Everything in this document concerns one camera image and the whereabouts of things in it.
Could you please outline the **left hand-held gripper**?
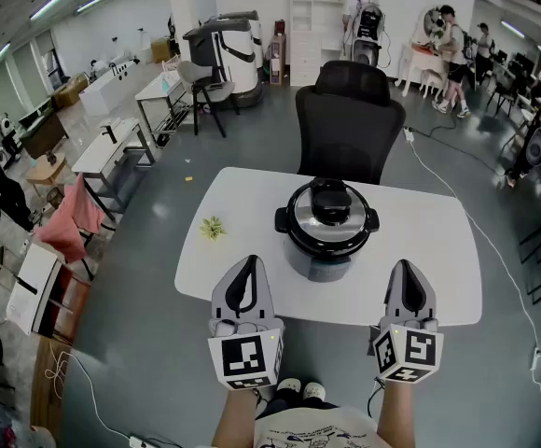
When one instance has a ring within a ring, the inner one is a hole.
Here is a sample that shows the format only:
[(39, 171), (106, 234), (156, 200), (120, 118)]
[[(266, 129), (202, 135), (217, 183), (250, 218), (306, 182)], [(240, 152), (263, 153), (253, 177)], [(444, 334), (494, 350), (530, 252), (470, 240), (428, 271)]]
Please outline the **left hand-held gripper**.
[[(248, 278), (253, 273), (255, 322), (239, 318)], [(247, 256), (221, 277), (212, 294), (208, 339), (218, 381), (229, 390), (276, 385), (284, 351), (284, 322), (274, 318), (271, 288), (260, 257)]]

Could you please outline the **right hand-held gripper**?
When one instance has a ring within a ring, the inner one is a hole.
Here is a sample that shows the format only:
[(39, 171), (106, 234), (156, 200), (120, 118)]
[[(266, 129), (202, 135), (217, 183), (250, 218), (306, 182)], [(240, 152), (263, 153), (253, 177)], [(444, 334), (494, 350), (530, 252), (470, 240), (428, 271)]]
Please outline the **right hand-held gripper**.
[(418, 384), (440, 366), (444, 335), (435, 319), (436, 293), (423, 272), (402, 259), (391, 271), (384, 303), (390, 317), (402, 316), (405, 308), (416, 317), (384, 317), (370, 331), (368, 354), (376, 358), (381, 380)]

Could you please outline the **black pressure cooker pot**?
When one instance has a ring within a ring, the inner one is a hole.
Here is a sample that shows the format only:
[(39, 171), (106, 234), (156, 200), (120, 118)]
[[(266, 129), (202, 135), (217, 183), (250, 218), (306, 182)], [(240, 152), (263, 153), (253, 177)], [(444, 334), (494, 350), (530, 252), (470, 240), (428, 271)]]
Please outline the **black pressure cooker pot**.
[(336, 282), (350, 269), (364, 247), (349, 254), (337, 257), (323, 257), (309, 252), (294, 241), (284, 228), (285, 207), (275, 211), (274, 229), (284, 236), (284, 253), (291, 267), (304, 278), (317, 283)]

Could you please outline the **pressure cooker lid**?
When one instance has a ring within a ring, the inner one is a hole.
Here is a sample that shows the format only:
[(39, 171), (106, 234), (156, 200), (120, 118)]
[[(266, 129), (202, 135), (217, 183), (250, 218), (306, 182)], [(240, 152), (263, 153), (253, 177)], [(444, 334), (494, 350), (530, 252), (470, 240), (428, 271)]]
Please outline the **pressure cooker lid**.
[(340, 179), (318, 176), (292, 194), (284, 228), (301, 247), (330, 258), (359, 250), (380, 220), (359, 191)]

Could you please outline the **person's left forearm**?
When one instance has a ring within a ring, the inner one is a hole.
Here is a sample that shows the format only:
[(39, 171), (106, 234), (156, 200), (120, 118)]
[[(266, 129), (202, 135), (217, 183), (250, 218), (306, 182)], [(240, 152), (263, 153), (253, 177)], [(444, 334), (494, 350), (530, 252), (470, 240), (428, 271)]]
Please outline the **person's left forearm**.
[(229, 391), (211, 445), (254, 448), (258, 395), (255, 390)]

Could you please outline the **person's right forearm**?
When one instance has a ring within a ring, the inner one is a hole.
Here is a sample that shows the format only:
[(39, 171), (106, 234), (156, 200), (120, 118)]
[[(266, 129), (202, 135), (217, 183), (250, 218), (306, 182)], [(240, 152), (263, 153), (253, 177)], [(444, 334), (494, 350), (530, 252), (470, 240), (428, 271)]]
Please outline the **person's right forearm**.
[(415, 448), (412, 385), (385, 383), (377, 433), (391, 448)]

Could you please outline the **small green succulent plant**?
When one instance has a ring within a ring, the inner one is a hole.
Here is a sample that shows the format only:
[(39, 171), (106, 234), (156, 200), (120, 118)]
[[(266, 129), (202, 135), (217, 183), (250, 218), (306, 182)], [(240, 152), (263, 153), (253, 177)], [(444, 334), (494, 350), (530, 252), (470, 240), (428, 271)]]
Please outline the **small green succulent plant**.
[(204, 218), (200, 230), (201, 234), (211, 241), (216, 241), (219, 236), (226, 234), (222, 220), (216, 216)]

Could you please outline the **person's dark trousers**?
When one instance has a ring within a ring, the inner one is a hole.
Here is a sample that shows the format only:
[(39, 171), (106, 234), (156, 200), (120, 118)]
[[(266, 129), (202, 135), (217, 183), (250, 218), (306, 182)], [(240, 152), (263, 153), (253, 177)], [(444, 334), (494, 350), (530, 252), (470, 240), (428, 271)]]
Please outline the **person's dark trousers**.
[(307, 399), (272, 399), (263, 412), (257, 416), (257, 419), (261, 419), (267, 416), (271, 416), (276, 413), (280, 413), (287, 410), (296, 408), (314, 409), (314, 410), (331, 410), (337, 408), (337, 405), (323, 401), (319, 398), (307, 398)]

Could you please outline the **black mesh office chair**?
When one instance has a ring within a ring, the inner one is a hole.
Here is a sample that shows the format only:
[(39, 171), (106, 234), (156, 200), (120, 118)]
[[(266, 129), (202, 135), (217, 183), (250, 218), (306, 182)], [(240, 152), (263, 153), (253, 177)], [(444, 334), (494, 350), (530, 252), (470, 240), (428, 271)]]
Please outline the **black mesh office chair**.
[(295, 97), (301, 175), (378, 185), (406, 111), (390, 95), (384, 72), (363, 63), (329, 61)]

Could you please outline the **pink cloth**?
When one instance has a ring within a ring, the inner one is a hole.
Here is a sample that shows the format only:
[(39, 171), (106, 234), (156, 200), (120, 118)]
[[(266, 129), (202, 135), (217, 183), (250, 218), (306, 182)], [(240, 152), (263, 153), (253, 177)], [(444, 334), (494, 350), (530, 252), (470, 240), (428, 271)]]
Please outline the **pink cloth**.
[(77, 175), (73, 186), (64, 188), (64, 197), (49, 222), (35, 230), (38, 240), (60, 252), (68, 262), (87, 256), (80, 231), (97, 234), (104, 222), (104, 211), (92, 200), (84, 175)]

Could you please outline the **white table grey drawer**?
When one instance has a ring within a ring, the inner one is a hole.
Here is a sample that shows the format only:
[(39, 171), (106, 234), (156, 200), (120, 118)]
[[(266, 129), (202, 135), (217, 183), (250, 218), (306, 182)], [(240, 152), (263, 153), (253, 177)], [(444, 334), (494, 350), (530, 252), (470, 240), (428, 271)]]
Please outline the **white table grey drawer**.
[(85, 188), (106, 216), (125, 213), (133, 194), (156, 158), (138, 119), (108, 121), (74, 163)]

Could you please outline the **white cabinet brown drawers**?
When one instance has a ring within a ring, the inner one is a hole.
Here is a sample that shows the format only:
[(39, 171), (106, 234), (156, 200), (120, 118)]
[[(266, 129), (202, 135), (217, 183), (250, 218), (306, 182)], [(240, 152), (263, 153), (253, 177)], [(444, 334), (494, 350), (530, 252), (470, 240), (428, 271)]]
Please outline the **white cabinet brown drawers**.
[(12, 288), (6, 320), (26, 335), (74, 344), (91, 283), (46, 248), (32, 244)]

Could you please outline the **grey chair black legs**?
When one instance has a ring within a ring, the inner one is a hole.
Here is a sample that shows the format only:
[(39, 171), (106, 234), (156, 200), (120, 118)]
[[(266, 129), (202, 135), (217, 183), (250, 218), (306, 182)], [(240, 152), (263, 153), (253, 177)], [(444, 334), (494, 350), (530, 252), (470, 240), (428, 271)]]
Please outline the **grey chair black legs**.
[(184, 89), (192, 98), (194, 134), (199, 133), (200, 108), (208, 105), (209, 113), (213, 116), (221, 136), (226, 138), (227, 134), (216, 113), (215, 105), (229, 100), (235, 114), (241, 114), (237, 99), (233, 94), (234, 83), (231, 81), (210, 82), (215, 68), (213, 66), (199, 66), (191, 61), (181, 61), (176, 70)]

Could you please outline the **wooden floor board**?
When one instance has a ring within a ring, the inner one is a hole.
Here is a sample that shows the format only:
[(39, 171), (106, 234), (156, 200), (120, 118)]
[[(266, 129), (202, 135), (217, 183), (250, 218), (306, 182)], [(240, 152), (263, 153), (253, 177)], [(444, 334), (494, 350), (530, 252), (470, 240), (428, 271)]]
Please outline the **wooden floor board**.
[(38, 336), (30, 421), (46, 428), (58, 441), (62, 425), (62, 395), (70, 346)]

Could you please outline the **white vanity table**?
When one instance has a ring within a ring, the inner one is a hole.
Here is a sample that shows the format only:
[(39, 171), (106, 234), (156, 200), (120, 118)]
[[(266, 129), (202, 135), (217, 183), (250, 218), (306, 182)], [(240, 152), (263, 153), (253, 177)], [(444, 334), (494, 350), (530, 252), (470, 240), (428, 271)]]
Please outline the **white vanity table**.
[(397, 87), (404, 83), (403, 97), (408, 95), (411, 82), (415, 77), (421, 77), (422, 72), (430, 70), (442, 77), (447, 72), (451, 57), (443, 56), (438, 48), (449, 36), (449, 27), (440, 10), (440, 6), (422, 10), (412, 37), (403, 45), (395, 81)]

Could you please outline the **tall wooden display box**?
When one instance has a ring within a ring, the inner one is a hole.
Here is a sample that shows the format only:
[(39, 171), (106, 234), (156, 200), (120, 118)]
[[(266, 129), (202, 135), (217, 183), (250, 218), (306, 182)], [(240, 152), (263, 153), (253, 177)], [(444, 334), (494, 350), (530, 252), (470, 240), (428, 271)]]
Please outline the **tall wooden display box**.
[(270, 84), (282, 85), (285, 74), (286, 31), (285, 21), (274, 23), (273, 36), (270, 39)]

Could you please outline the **white and black service robot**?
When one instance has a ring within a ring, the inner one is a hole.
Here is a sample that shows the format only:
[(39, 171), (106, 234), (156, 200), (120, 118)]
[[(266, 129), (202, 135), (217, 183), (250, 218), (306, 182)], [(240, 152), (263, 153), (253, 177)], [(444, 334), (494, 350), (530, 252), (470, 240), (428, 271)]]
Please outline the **white and black service robot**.
[(257, 105), (263, 96), (261, 24), (255, 10), (213, 16), (183, 35), (190, 60), (211, 66), (208, 83), (231, 82), (238, 107)]

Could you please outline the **long white counter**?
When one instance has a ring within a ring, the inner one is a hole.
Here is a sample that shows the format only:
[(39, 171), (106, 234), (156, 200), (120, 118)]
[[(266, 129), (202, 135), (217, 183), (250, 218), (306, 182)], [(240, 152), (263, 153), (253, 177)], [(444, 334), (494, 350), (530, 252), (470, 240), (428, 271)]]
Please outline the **long white counter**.
[(79, 94), (90, 117), (109, 114), (130, 94), (136, 93), (137, 80), (143, 67), (135, 61), (112, 66)]

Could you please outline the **cardboard box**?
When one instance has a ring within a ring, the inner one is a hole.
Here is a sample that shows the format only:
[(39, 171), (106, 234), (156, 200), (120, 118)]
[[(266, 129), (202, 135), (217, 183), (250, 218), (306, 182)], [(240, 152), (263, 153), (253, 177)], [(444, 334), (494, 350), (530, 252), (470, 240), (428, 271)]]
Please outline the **cardboard box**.
[(152, 61), (154, 63), (167, 62), (172, 58), (171, 40), (160, 38), (150, 43)]
[(63, 109), (74, 105), (80, 100), (80, 93), (89, 86), (89, 80), (85, 73), (70, 78), (59, 89), (52, 93), (53, 105)]

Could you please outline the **white shelf cabinet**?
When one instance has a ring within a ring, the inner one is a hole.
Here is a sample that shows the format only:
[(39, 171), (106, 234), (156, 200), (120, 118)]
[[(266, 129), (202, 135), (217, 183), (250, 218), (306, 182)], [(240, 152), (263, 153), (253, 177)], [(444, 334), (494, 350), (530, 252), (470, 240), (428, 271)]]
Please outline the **white shelf cabinet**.
[(312, 85), (342, 51), (343, 0), (289, 0), (290, 84)]

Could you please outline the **brown wooden desk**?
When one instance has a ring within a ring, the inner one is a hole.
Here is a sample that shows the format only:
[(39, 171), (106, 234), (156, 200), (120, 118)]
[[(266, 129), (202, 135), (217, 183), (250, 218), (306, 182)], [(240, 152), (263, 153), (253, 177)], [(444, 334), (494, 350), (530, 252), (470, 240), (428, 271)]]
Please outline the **brown wooden desk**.
[(27, 114), (19, 120), (19, 124), (21, 145), (34, 160), (52, 151), (68, 136), (56, 111), (50, 106), (41, 112), (36, 109)]

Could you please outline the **grey backpack rig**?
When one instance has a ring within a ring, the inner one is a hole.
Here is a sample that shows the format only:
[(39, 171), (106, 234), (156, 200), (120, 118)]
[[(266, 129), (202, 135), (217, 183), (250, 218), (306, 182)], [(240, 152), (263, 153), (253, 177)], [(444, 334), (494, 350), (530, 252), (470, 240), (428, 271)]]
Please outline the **grey backpack rig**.
[(384, 14), (374, 3), (359, 3), (353, 23), (352, 60), (376, 67), (381, 50)]

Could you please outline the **pile of plastic bags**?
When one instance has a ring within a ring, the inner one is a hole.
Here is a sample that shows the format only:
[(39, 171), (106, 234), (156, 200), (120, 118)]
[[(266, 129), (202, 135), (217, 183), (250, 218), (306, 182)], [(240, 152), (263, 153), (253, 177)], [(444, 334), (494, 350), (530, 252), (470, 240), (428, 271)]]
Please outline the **pile of plastic bags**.
[(57, 448), (57, 444), (48, 429), (22, 422), (0, 405), (0, 448)]

